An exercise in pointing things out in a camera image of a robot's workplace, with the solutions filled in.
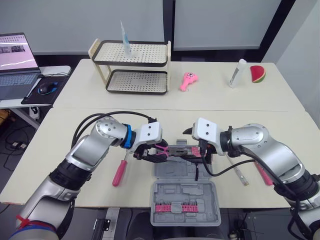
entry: white table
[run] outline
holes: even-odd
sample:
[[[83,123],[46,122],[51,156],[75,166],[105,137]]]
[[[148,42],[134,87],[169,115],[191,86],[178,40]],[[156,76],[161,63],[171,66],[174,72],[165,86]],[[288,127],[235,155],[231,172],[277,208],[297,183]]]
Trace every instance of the white table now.
[[[99,108],[52,108],[30,145],[22,156],[10,180],[0,194],[0,202],[24,204],[42,180],[52,172],[70,150],[73,133],[86,116],[93,113],[108,113],[111,109]],[[208,110],[138,110],[157,117],[163,128],[163,138],[169,144],[176,139],[187,139],[196,144],[190,135],[182,132],[190,128],[198,117],[207,118],[227,130],[248,123],[266,126],[278,141],[288,145],[311,173],[319,173],[320,161],[315,154],[320,146],[320,131],[304,111],[208,111]],[[115,115],[121,123],[137,128],[146,120],[135,115]],[[125,150],[111,147],[106,158],[94,171],[92,178],[81,189],[76,199],[79,207],[149,207],[151,187],[155,177],[153,163],[129,159],[124,178],[118,187],[112,180],[124,159]],[[246,160],[244,156],[235,161]],[[225,157],[216,156],[213,168],[219,172],[230,165]],[[249,181],[243,186],[233,170],[212,178],[216,185],[221,208],[285,208],[289,207],[283,197],[266,186],[253,163],[239,166]]]
[[[154,110],[304,111],[303,106],[273,63],[261,83],[252,83],[249,68],[238,88],[228,87],[235,62],[171,62],[171,86],[165,95],[119,94],[106,91],[90,59],[82,59],[53,107]],[[199,81],[181,92],[185,72]]]
[[[70,66],[42,66],[40,67],[40,71],[41,71],[41,74],[43,75],[58,74],[58,73],[69,74],[71,72],[71,67]],[[37,86],[40,80],[41,78],[38,78],[38,80],[33,85],[32,89],[34,89]],[[40,124],[20,108],[43,107],[43,106],[49,106],[50,104],[21,104],[22,100],[23,98],[0,100],[0,109],[10,109],[12,112],[17,114],[20,118],[25,120],[28,124],[33,126],[35,129],[38,129]]]

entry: watermelon slice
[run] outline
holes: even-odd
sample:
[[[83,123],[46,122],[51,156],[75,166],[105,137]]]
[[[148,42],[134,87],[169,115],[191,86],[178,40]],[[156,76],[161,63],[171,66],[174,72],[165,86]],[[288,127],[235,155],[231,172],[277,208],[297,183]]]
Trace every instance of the watermelon slice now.
[[[252,82],[253,83],[261,83],[262,80],[266,76],[266,70],[263,66],[255,65],[250,67],[251,70],[251,76],[252,76]]]

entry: dish rack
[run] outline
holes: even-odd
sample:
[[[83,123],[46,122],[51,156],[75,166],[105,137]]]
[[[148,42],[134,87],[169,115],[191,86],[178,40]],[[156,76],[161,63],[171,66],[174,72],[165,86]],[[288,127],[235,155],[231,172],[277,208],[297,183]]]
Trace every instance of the dish rack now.
[[[97,38],[91,45],[88,53],[105,89],[111,93],[123,94],[163,95],[169,91],[171,42],[129,43],[133,57],[125,55],[123,42],[120,40],[101,41]],[[102,66],[107,67],[107,76],[104,75]]]

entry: screwdriver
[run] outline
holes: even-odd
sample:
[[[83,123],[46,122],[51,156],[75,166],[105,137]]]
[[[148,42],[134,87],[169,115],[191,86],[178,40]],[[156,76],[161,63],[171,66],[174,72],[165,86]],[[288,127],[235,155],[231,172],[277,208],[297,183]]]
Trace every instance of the screwdriver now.
[[[124,160],[121,160],[120,165],[118,166],[118,169],[116,170],[116,173],[115,173],[113,181],[112,181],[112,185],[114,187],[117,187],[121,182],[121,179],[122,179],[122,177],[125,173],[125,170],[126,170],[126,165],[128,163],[127,162],[128,157],[129,157],[129,153],[127,152],[125,154]]]
[[[229,160],[229,162],[231,163],[231,165],[233,165],[234,161],[232,161],[231,158],[228,155],[226,155],[226,157]],[[247,181],[245,176],[242,174],[242,172],[239,170],[239,168],[237,166],[235,166],[233,169],[235,171],[235,174],[239,177],[239,179],[242,182],[242,184],[245,185],[245,186],[249,185],[249,182]]]

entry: blue ring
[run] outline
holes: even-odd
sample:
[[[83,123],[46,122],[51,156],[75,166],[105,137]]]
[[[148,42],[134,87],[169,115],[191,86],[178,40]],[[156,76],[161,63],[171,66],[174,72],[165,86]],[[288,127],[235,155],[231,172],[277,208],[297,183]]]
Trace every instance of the blue ring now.
[[[129,149],[131,148],[130,141],[131,141],[132,133],[131,133],[131,126],[129,124],[127,125],[127,128],[128,128],[128,136],[126,137],[124,148]]]
[[[47,230],[47,231],[50,231],[50,232],[53,232],[53,233],[56,233],[55,231],[52,230],[52,228],[48,227],[48,226],[39,226],[39,225],[31,225],[31,226],[26,226],[18,231],[16,231],[15,233],[13,233],[10,237],[12,238],[14,235],[18,234],[18,233],[21,233],[23,231],[28,231],[28,230],[32,230],[32,229],[42,229],[42,230]]]

